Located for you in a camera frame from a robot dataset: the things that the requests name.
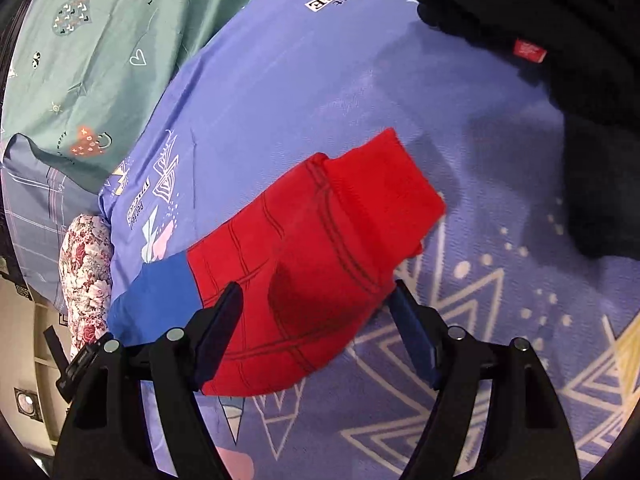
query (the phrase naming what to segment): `bed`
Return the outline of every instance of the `bed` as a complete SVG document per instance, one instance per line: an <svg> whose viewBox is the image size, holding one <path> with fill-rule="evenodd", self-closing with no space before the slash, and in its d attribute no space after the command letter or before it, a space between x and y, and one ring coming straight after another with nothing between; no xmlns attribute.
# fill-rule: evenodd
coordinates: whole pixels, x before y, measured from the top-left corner
<svg viewBox="0 0 640 480"><path fill-rule="evenodd" d="M306 156L340 155L388 126L447 203L396 275L449 324L532 342L585 474L640 397L640 262L587 260L566 234L562 115L535 67L430 29L413 0L253 0L187 62L100 193L113 297ZM110 313L110 330L142 343L191 314L132 307ZM478 453L488 392L460 471ZM156 461L171 471L151 388L144 397ZM257 480L397 478L433 402L385 310L289 390L198 397L234 478Z"/></svg>
<svg viewBox="0 0 640 480"><path fill-rule="evenodd" d="M66 310L57 260L68 223L98 211L98 191L171 78L248 1L19 6L7 28L19 35L2 101L2 193L25 280L57 309Z"/></svg>

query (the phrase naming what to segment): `red label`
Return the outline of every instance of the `red label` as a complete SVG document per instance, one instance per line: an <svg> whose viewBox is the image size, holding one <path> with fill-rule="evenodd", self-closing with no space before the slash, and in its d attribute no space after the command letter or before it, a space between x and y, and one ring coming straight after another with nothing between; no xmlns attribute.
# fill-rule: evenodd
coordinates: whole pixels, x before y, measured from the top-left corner
<svg viewBox="0 0 640 480"><path fill-rule="evenodd" d="M542 63L546 56L544 48L523 40L516 40L516 44L513 46L513 53L533 63Z"/></svg>

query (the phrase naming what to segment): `metal screw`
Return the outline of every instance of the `metal screw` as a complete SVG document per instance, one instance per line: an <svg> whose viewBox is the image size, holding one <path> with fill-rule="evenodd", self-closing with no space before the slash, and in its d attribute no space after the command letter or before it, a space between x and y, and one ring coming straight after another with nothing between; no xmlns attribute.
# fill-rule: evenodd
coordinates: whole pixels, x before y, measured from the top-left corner
<svg viewBox="0 0 640 480"><path fill-rule="evenodd" d="M447 334L449 334L450 338L455 339L456 341L460 341L461 339L465 338L466 330L461 326L454 325L449 327L449 330L447 330Z"/></svg>
<svg viewBox="0 0 640 480"><path fill-rule="evenodd" d="M172 328L166 333L166 338L169 341L180 341L184 336L184 330L181 328Z"/></svg>
<svg viewBox="0 0 640 480"><path fill-rule="evenodd" d="M516 339L513 340L513 345L518 349L518 350L522 350L523 352L529 350L530 348L530 344L529 341L527 341L526 339L524 339L523 337L517 337Z"/></svg>
<svg viewBox="0 0 640 480"><path fill-rule="evenodd" d="M111 354L120 348L120 343L115 339L111 339L104 344L103 348L105 352Z"/></svg>

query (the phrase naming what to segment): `red cuff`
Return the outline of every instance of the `red cuff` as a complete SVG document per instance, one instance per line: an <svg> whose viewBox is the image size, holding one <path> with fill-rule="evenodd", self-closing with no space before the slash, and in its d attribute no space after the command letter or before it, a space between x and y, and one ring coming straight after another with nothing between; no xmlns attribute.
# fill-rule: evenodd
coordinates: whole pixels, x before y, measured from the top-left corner
<svg viewBox="0 0 640 480"><path fill-rule="evenodd" d="M382 271L419 254L422 248L416 248L415 241L444 214L444 202L392 128L364 146L327 159L324 169Z"/></svg>

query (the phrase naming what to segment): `red garment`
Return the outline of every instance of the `red garment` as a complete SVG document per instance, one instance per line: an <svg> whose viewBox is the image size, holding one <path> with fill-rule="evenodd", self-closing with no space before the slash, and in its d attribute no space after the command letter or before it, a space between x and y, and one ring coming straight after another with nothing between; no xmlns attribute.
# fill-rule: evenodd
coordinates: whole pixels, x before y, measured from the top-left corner
<svg viewBox="0 0 640 480"><path fill-rule="evenodd" d="M187 250L204 307L233 280L244 313L209 395L283 390L339 354L422 251L444 204L389 129L316 153Z"/></svg>

